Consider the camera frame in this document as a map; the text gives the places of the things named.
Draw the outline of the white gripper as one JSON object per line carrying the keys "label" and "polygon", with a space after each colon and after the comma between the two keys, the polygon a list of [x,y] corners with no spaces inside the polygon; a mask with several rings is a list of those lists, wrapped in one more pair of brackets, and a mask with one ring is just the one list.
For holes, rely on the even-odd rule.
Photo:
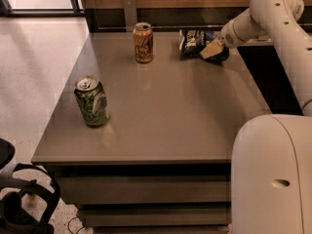
{"label": "white gripper", "polygon": [[240,44],[240,39],[234,31],[233,19],[221,29],[220,38],[222,41],[214,39],[200,52],[200,56],[203,59],[208,59],[220,54],[224,49],[224,45],[227,48],[236,48]]}

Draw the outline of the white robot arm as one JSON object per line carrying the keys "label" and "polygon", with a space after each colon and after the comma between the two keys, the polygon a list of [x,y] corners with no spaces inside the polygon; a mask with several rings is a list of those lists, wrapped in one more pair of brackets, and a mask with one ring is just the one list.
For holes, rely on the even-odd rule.
{"label": "white robot arm", "polygon": [[216,42],[269,36],[302,112],[253,118],[237,134],[231,234],[312,234],[312,38],[297,23],[302,13],[302,0],[250,0]]}

